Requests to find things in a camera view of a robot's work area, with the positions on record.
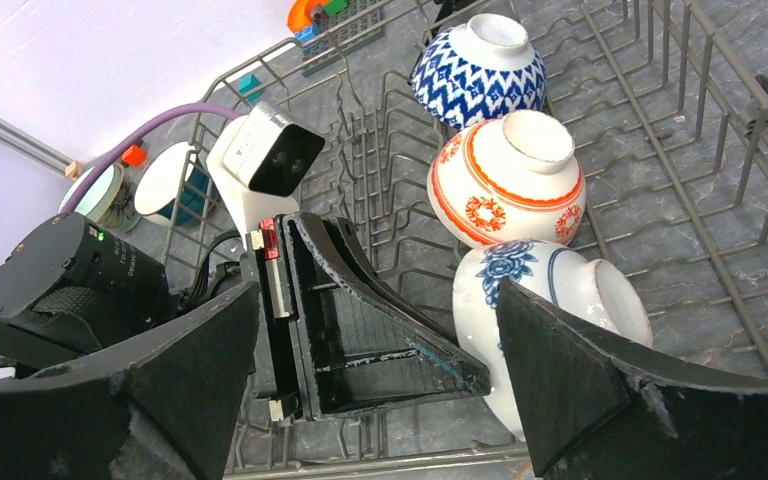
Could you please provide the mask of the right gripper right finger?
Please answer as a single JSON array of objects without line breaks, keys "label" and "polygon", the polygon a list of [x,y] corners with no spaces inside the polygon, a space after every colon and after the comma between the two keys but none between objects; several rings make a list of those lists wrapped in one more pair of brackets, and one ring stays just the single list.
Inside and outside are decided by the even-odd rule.
[{"label": "right gripper right finger", "polygon": [[768,379],[704,367],[510,280],[496,309],[541,479],[768,479]]}]

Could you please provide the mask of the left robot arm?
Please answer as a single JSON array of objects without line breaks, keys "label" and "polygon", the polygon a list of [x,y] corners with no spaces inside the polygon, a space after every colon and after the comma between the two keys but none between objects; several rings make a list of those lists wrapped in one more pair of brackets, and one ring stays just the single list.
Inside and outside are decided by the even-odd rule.
[{"label": "left robot arm", "polygon": [[261,288],[260,394],[308,421],[481,396],[487,367],[373,268],[354,225],[308,212],[264,219],[237,261],[203,257],[193,283],[80,214],[34,229],[0,266],[0,355],[40,370],[124,341],[225,290]]}]

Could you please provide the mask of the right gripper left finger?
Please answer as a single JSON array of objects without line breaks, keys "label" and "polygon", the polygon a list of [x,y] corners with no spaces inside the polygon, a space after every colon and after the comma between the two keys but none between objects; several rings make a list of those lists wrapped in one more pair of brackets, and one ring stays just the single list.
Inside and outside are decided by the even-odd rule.
[{"label": "right gripper left finger", "polygon": [[219,479],[258,335],[243,283],[160,327],[0,379],[0,479]]}]

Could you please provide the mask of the mint green flower bowl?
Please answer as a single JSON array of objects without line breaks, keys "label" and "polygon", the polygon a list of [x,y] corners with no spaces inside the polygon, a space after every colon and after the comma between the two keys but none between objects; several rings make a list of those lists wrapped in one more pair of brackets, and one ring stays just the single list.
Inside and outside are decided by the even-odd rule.
[{"label": "mint green flower bowl", "polygon": [[128,232],[140,220],[134,207],[136,183],[125,168],[114,163],[89,188],[75,212],[100,226],[117,232]]}]

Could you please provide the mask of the red and white bowl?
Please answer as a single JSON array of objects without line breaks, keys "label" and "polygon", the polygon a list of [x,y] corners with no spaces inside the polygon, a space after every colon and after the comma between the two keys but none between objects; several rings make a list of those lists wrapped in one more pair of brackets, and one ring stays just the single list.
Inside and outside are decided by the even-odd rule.
[{"label": "red and white bowl", "polygon": [[572,134],[535,110],[458,132],[431,163],[426,185],[439,221],[469,247],[516,239],[567,245],[585,214]]}]

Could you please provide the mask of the teal and white bowl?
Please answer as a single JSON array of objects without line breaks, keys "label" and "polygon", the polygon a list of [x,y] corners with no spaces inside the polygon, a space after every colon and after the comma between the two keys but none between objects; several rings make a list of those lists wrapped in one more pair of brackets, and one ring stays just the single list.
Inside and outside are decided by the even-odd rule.
[{"label": "teal and white bowl", "polygon": [[216,186],[209,184],[210,177],[195,148],[178,142],[148,166],[138,182],[134,207],[139,215],[163,227],[195,224],[208,200],[212,208],[219,196]]}]

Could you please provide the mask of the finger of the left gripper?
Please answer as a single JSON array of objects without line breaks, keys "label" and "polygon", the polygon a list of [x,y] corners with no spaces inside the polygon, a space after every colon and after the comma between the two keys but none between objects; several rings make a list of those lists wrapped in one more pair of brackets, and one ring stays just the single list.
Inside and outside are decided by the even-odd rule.
[{"label": "finger of the left gripper", "polygon": [[483,396],[488,368],[375,272],[345,218],[277,218],[302,415],[349,418]]}]

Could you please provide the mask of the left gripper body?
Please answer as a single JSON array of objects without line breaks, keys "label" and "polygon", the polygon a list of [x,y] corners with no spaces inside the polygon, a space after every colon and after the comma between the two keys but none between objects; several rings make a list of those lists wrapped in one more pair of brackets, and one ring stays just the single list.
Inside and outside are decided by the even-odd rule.
[{"label": "left gripper body", "polygon": [[276,224],[281,218],[266,218],[247,234],[232,228],[214,236],[199,260],[192,285],[184,291],[178,302],[179,311],[185,313],[214,298],[217,295],[216,283],[209,280],[211,254],[228,240],[246,242],[246,250],[240,260],[219,265],[216,276],[222,280],[228,272],[237,271],[240,282],[256,281],[260,285],[264,324],[262,330],[266,332],[265,344],[269,350],[274,383],[274,392],[269,396],[268,406],[270,419],[276,422],[297,419],[302,413],[289,333],[289,324],[297,315],[287,278],[281,227]]}]

